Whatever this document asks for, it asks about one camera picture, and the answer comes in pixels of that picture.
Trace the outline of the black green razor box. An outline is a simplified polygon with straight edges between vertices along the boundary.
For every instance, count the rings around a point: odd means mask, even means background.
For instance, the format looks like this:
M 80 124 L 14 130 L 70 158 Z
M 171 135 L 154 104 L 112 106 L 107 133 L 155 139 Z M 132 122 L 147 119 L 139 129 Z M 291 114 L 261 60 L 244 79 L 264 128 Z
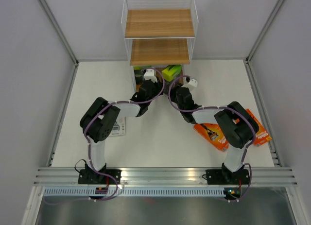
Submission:
M 143 83 L 145 71 L 149 67 L 151 66 L 133 66 L 134 78 L 137 85 Z
M 168 65 L 162 71 L 162 75 L 166 81 L 170 82 L 173 79 L 175 79 L 180 74 L 181 71 L 182 71 L 181 65 Z

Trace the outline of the white blister razor pack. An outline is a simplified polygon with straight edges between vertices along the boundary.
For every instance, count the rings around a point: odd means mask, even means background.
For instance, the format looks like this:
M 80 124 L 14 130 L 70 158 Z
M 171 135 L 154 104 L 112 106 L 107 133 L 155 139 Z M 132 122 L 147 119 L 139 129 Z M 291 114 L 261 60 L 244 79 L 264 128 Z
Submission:
M 124 136 L 126 134 L 126 119 L 118 118 L 112 128 L 110 137 Z

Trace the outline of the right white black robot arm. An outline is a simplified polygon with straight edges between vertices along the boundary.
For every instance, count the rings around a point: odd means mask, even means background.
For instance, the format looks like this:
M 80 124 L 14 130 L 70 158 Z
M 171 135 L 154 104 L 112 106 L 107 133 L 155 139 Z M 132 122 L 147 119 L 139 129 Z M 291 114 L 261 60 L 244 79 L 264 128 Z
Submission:
M 239 170 L 244 168 L 247 149 L 256 140 L 259 125 L 242 105 L 233 101 L 227 106 L 206 106 L 196 104 L 190 89 L 176 86 L 169 88 L 168 98 L 184 120 L 191 124 L 212 123 L 220 127 L 229 143 L 224 163 L 222 179 L 232 184 L 240 177 Z

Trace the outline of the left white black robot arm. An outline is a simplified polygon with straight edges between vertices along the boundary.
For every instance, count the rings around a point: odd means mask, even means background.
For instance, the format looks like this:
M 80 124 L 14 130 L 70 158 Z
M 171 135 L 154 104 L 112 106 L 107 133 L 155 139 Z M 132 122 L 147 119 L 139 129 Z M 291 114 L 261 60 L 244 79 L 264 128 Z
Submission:
M 128 101 L 108 102 L 98 97 L 80 120 L 80 127 L 88 142 L 86 164 L 92 170 L 89 179 L 101 184 L 106 179 L 105 140 L 119 118 L 144 115 L 155 98 L 163 94 L 163 83 L 147 80 Z

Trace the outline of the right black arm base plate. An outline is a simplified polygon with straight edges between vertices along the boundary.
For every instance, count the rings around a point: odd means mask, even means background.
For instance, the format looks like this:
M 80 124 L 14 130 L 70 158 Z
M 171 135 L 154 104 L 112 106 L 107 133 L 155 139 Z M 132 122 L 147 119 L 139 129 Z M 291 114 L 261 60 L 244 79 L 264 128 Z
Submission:
M 202 178 L 208 185 L 248 185 L 250 173 L 244 168 L 235 173 L 223 169 L 207 169 Z

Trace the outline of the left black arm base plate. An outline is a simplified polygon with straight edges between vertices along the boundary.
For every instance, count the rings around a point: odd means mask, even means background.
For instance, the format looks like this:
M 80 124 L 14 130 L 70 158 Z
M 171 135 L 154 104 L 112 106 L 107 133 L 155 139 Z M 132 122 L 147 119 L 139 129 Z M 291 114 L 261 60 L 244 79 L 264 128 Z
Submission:
M 114 177 L 117 183 L 121 180 L 121 170 L 120 169 L 108 169 L 105 170 L 105 174 Z M 95 173 L 92 169 L 82 169 L 80 170 L 78 177 L 78 184 L 80 185 L 115 185 L 115 181 L 104 175 Z

